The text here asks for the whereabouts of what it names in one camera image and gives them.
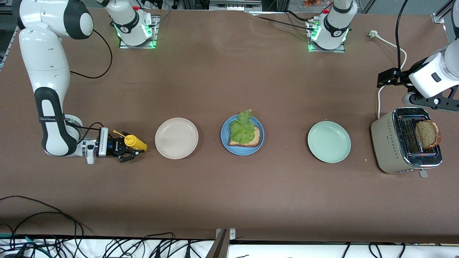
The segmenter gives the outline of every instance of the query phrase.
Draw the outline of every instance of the green plate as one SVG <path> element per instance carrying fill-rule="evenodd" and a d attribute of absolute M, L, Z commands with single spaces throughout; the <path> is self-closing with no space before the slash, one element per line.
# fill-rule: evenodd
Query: green plate
<path fill-rule="evenodd" d="M 336 163 L 345 159 L 351 151 L 351 138 L 339 124 L 323 121 L 309 130 L 308 146 L 321 161 Z"/>

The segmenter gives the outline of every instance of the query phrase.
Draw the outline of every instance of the metal frame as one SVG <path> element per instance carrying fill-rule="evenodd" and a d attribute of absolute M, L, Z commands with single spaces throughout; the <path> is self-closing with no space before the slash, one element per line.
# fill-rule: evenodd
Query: metal frame
<path fill-rule="evenodd" d="M 13 36 L 11 37 L 10 43 L 8 44 L 8 47 L 7 47 L 6 51 L 5 51 L 5 56 L 3 56 L 3 58 L 0 60 L 0 71 L 1 71 L 1 69 L 3 68 L 3 65 L 4 65 L 5 62 L 6 62 L 6 56 L 7 56 L 8 53 L 10 52 L 11 45 L 13 44 L 13 40 L 14 40 L 14 38 L 16 37 L 16 33 L 17 33 L 18 29 L 19 29 L 19 27 L 16 26 L 16 28 L 14 29 Z"/>
<path fill-rule="evenodd" d="M 368 4 L 365 6 L 365 8 L 363 8 L 362 12 L 363 14 L 367 14 L 368 11 L 370 11 L 370 9 L 373 7 L 373 4 L 375 4 L 376 0 L 370 0 L 368 2 Z"/>
<path fill-rule="evenodd" d="M 206 258 L 228 258 L 231 229 L 221 229 Z"/>
<path fill-rule="evenodd" d="M 435 13 L 432 13 L 433 23 L 435 24 L 445 23 L 443 18 L 445 17 L 445 15 L 449 13 L 449 11 L 451 11 L 451 8 L 453 7 L 453 5 L 454 5 L 454 0 L 448 0 L 448 2 L 446 2 L 446 4 L 443 5 L 438 11 L 436 11 Z"/>

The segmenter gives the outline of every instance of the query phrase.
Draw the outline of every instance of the toaster lever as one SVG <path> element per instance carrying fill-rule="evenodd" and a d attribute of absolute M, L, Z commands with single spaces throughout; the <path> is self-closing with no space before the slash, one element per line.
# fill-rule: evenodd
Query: toaster lever
<path fill-rule="evenodd" d="M 419 170 L 419 176 L 422 178 L 427 178 L 427 171 L 425 169 Z"/>

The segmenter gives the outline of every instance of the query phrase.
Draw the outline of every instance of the bread slice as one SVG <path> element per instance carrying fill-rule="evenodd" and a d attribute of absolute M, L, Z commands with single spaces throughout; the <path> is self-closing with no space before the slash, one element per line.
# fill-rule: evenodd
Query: bread slice
<path fill-rule="evenodd" d="M 255 137 L 253 138 L 251 142 L 242 144 L 237 141 L 233 141 L 230 138 L 228 145 L 229 146 L 240 146 L 240 147 L 257 147 L 258 144 L 260 143 L 260 140 L 261 140 L 260 128 L 255 126 Z"/>
<path fill-rule="evenodd" d="M 439 145 L 442 138 L 437 125 L 430 120 L 417 122 L 415 133 L 424 150 Z"/>

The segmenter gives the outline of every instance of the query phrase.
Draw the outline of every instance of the brown table surface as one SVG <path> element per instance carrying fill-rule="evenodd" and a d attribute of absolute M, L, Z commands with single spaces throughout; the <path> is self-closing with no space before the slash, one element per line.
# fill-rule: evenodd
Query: brown table surface
<path fill-rule="evenodd" d="M 212 238 L 215 228 L 259 240 L 457 242 L 459 113 L 429 111 L 443 137 L 443 164 L 422 179 L 378 169 L 369 127 L 376 119 L 376 80 L 396 65 L 395 16 L 357 15 L 345 54 L 308 52 L 301 29 L 237 11 L 172 11 L 155 50 L 121 50 L 105 10 L 90 10 L 113 50 L 100 79 L 72 76 L 64 112 L 85 125 L 100 121 L 149 145 L 132 162 L 45 155 L 30 81 L 15 40 L 0 73 L 0 196 L 24 195 L 57 206 L 89 226 L 88 235 L 143 236 L 173 231 Z M 270 15 L 301 25 L 287 15 Z M 403 16 L 407 66 L 447 43 L 429 16 Z M 70 68 L 96 76 L 109 62 L 103 41 L 63 40 Z M 403 87 L 382 92 L 382 111 L 401 107 Z M 223 122 L 251 108 L 263 146 L 239 157 L 220 142 Z M 169 160 L 154 145 L 169 118 L 195 123 L 199 144 Z M 317 122 L 349 133 L 342 162 L 316 159 L 305 141 Z M 0 203 L 0 221 L 17 223 L 48 210 L 24 200 Z M 73 224 L 42 215 L 18 233 L 73 234 Z"/>

